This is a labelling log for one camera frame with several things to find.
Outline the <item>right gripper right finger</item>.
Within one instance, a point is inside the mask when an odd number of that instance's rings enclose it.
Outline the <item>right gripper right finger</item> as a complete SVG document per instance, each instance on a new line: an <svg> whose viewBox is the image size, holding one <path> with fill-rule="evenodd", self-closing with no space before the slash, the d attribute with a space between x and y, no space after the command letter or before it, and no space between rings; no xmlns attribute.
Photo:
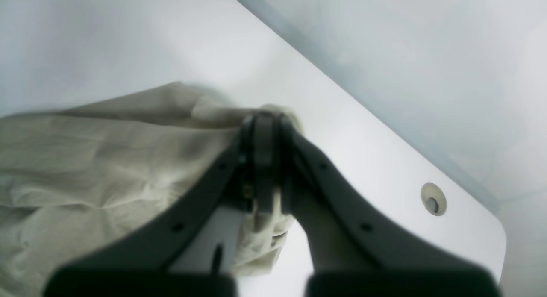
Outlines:
<svg viewBox="0 0 547 297"><path fill-rule="evenodd" d="M374 208L289 118L267 118L268 178L306 232L307 297L498 297L488 272L413 235Z"/></svg>

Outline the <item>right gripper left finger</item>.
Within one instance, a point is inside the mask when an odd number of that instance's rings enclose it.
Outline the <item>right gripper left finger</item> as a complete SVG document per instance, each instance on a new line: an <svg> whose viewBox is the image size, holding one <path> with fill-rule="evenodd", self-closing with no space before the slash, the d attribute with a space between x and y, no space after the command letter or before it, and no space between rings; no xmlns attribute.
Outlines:
<svg viewBox="0 0 547 297"><path fill-rule="evenodd" d="M241 223L266 212L268 116L245 118L205 174L162 215L55 272L47 297L236 297Z"/></svg>

